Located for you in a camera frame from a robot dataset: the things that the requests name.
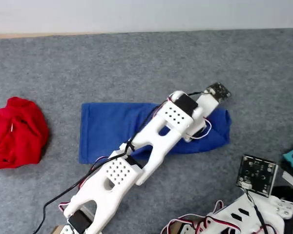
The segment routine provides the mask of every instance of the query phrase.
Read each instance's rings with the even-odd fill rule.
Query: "blue towel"
[[[94,163],[97,158],[109,156],[112,151],[118,150],[123,142],[133,136],[155,106],[154,103],[84,103],[79,162]],[[190,143],[181,139],[169,155],[204,152],[228,144],[231,125],[228,111],[217,108],[208,119],[212,123],[212,130],[206,137]],[[133,152],[132,156],[136,159],[148,159],[150,150],[151,147],[146,146]]]

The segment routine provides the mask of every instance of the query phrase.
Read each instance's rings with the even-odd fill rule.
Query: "gray carpet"
[[[216,81],[232,92],[223,104],[231,144],[167,158],[129,191],[104,234],[158,234],[178,215],[206,214],[216,200],[241,195],[242,153],[280,159],[293,144],[293,29],[0,40],[0,107],[11,96],[33,100],[52,132],[40,164],[0,170],[0,234],[32,233],[42,205],[89,169],[77,161],[83,102],[159,103]],[[55,203],[40,233],[64,222]]]

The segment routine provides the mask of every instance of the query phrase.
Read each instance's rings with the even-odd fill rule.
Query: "black circuit board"
[[[276,163],[251,155],[244,155],[241,160],[236,186],[269,197],[276,171]]]
[[[230,91],[220,82],[214,83],[206,89],[219,103],[231,97]]]

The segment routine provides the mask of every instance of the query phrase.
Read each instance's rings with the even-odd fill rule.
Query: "wall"
[[[0,0],[0,33],[293,27],[293,0]]]

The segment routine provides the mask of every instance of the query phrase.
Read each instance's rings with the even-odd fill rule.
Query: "red fabric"
[[[0,169],[37,164],[49,130],[39,107],[12,97],[0,109]]]

